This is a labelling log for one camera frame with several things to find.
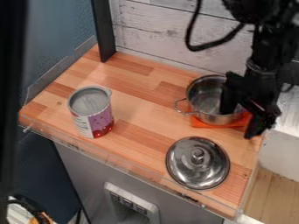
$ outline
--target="cooking pot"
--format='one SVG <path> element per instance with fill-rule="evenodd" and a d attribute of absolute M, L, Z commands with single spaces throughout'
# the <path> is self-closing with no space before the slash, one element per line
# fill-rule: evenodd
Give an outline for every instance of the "cooking pot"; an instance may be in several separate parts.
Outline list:
<path fill-rule="evenodd" d="M 175 110 L 184 116 L 196 116 L 204 123 L 212 125 L 226 125 L 242 118 L 243 108 L 238 104 L 233 114 L 221 115 L 222 85 L 226 82 L 223 75 L 206 75 L 194 80 L 186 90 L 186 97 L 175 102 Z M 184 112 L 178 104 L 188 101 L 191 112 Z"/>

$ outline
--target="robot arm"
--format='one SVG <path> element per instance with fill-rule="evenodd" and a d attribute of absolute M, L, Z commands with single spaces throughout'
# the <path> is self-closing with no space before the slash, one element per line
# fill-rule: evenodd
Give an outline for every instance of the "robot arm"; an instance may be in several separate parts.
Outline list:
<path fill-rule="evenodd" d="M 276 105 L 282 84 L 279 71 L 296 55 L 299 46 L 299 0 L 222 0 L 240 24 L 224 38 L 203 45 L 191 45 L 191 33 L 201 9 L 197 9 L 188 26 L 185 42 L 189 50 L 202 51 L 230 41 L 245 24 L 255 26 L 253 53 L 244 76 L 226 73 L 220 111 L 234 112 L 239 103 L 253 114 L 245 138 L 271 129 L 281 114 Z"/>

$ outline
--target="gray cabinet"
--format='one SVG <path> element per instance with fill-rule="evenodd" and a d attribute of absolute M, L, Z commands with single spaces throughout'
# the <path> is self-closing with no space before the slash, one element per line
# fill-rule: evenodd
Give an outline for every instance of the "gray cabinet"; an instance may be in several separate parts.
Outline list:
<path fill-rule="evenodd" d="M 177 196 L 117 171 L 75 150 L 59 144 L 56 146 L 88 216 L 95 224 L 116 224 L 114 212 L 110 211 L 105 197 L 106 182 L 156 205 L 162 224 L 221 224 L 223 222 L 223 219 L 217 215 Z"/>

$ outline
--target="tin can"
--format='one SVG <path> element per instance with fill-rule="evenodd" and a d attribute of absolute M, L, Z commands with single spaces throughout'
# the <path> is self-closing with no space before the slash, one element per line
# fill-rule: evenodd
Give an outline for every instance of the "tin can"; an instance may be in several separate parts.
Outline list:
<path fill-rule="evenodd" d="M 81 136 L 102 137 L 112 129 L 111 94 L 107 88 L 83 87 L 70 96 L 68 108 Z"/>

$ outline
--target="wooden countertop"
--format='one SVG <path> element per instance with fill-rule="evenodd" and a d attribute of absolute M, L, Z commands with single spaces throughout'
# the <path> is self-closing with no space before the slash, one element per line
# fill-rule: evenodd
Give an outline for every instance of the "wooden countertop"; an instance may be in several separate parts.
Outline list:
<path fill-rule="evenodd" d="M 192 203 L 234 217 L 256 167 L 261 138 L 245 140 L 242 129 L 192 128 L 189 118 L 173 109 L 173 102 L 184 98 L 185 88 L 199 76 L 120 52 L 100 63 L 96 45 L 25 105 L 19 120 L 46 137 L 79 147 Z M 75 89 L 94 85 L 112 89 L 115 126 L 104 137 L 87 139 L 77 134 L 66 102 Z M 170 177 L 164 162 L 167 150 L 189 136 L 210 138 L 228 153 L 232 170 L 220 187 L 191 191 Z"/>

